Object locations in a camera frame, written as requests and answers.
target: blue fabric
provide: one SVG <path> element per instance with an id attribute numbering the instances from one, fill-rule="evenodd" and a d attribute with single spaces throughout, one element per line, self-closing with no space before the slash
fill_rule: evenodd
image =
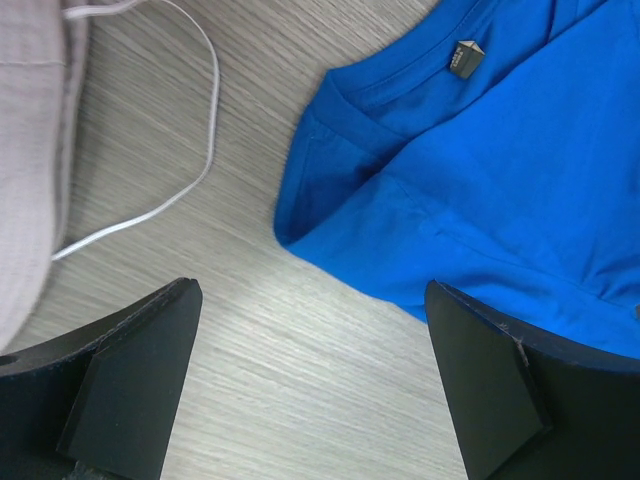
<path id="1" fill-rule="evenodd" d="M 639 0 L 442 0 L 327 73 L 302 116 L 279 242 L 425 319 L 436 279 L 640 358 Z M 468 80 L 458 40 L 486 52 Z"/>

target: blue garment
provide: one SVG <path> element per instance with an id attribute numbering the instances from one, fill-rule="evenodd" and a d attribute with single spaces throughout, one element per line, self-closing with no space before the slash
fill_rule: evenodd
<path id="1" fill-rule="evenodd" d="M 448 283 L 640 358 L 640 0 L 442 0 L 327 73 L 302 116 L 278 241 L 425 319 Z M 486 57 L 448 70 L 458 40 Z"/>

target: gray wood grain surface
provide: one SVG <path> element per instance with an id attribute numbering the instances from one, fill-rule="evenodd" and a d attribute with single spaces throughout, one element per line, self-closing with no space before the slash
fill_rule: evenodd
<path id="1" fill-rule="evenodd" d="M 160 217 L 56 264 L 12 345 L 178 276 L 205 304 L 166 479 L 463 479 L 425 325 L 290 256 L 271 231 L 289 141 L 324 70 L 433 0 L 184 0 L 222 66 L 212 174 Z M 93 23 L 68 238 L 139 214 L 202 168 L 210 61 L 160 2 Z"/>

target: blue cloth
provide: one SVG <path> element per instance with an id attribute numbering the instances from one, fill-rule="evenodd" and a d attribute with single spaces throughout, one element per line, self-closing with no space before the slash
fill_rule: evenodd
<path id="1" fill-rule="evenodd" d="M 425 320 L 429 281 L 640 358 L 640 0 L 442 0 L 327 73 L 275 233 Z M 486 52 L 468 80 L 458 40 Z"/>

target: white string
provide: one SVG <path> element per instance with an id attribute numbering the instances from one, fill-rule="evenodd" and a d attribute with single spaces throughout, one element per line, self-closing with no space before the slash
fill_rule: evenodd
<path id="1" fill-rule="evenodd" d="M 120 13 L 126 12 L 127 10 L 135 7 L 136 5 L 144 2 L 146 0 L 125 0 L 123 2 L 119 2 L 112 5 L 85 5 L 80 7 L 68 8 L 62 12 L 63 16 L 67 20 L 75 20 L 78 18 L 85 17 L 95 17 L 95 16 L 107 16 L 107 15 L 118 15 Z M 63 248 L 59 252 L 53 255 L 53 261 L 60 260 L 61 258 L 66 257 L 74 252 L 77 252 L 81 248 L 86 247 L 87 245 L 92 244 L 93 242 L 97 242 L 98 240 L 106 237 L 107 235 L 111 235 L 112 233 L 119 232 L 120 230 L 124 230 L 129 227 L 133 227 L 135 225 L 139 225 L 142 222 L 146 222 L 151 218 L 159 215 L 164 212 L 167 208 L 172 206 L 178 200 L 187 195 L 191 190 L 193 190 L 209 173 L 211 170 L 211 166 L 213 165 L 213 156 L 215 152 L 215 134 L 216 134 L 216 117 L 218 112 L 218 97 L 220 91 L 220 68 L 218 65 L 218 56 L 216 54 L 216 50 L 213 47 L 213 43 L 209 40 L 209 37 L 204 32 L 202 27 L 194 20 L 194 18 L 189 15 L 182 7 L 176 5 L 170 0 L 158 0 L 163 3 L 166 3 L 179 12 L 181 12 L 184 16 L 186 16 L 191 23 L 193 23 L 198 31 L 204 37 L 209 50 L 211 51 L 211 58 L 213 61 L 213 79 L 212 79 L 212 88 L 211 88 L 211 109 L 209 111 L 209 145 L 207 147 L 207 160 L 202 170 L 200 176 L 190 185 L 180 190 L 173 197 L 166 200 L 161 205 L 157 206 L 153 210 L 142 214 L 138 217 L 132 218 L 130 220 L 126 220 L 124 222 L 117 223 L 110 227 L 103 228 L 98 230 L 95 233 L 83 238 L 82 240 L 75 242 L 68 247 Z"/>

